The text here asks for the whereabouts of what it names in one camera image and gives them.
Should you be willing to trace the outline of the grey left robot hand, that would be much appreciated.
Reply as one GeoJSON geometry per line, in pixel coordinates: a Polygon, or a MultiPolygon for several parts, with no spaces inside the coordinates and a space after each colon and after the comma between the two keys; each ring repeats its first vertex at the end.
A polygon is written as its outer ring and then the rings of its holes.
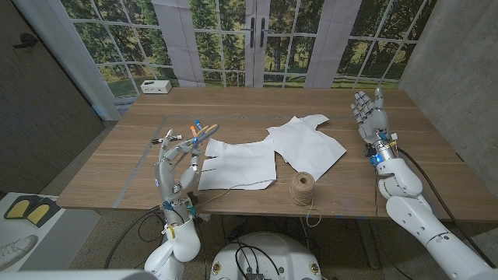
{"type": "Polygon", "coordinates": [[[189,220],[186,198],[181,198],[181,190],[187,190],[195,181],[200,171],[200,154],[196,149],[194,139],[182,141],[172,147],[168,145],[175,139],[174,131],[170,129],[162,138],[160,153],[155,163],[156,186],[162,199],[160,207],[165,215],[166,223],[170,226],[181,226],[189,220]],[[191,155],[190,166],[175,181],[176,165],[172,162],[180,155],[191,155]]]}

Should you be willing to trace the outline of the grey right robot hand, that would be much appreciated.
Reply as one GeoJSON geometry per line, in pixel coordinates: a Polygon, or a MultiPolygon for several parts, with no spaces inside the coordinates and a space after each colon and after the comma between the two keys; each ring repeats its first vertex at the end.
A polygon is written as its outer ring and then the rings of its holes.
{"type": "Polygon", "coordinates": [[[377,87],[374,91],[374,100],[364,91],[355,95],[355,103],[351,105],[352,113],[359,126],[358,132],[366,143],[365,157],[370,159],[373,166],[396,158],[391,143],[393,142],[389,130],[388,116],[384,110],[384,95],[377,87]]]}

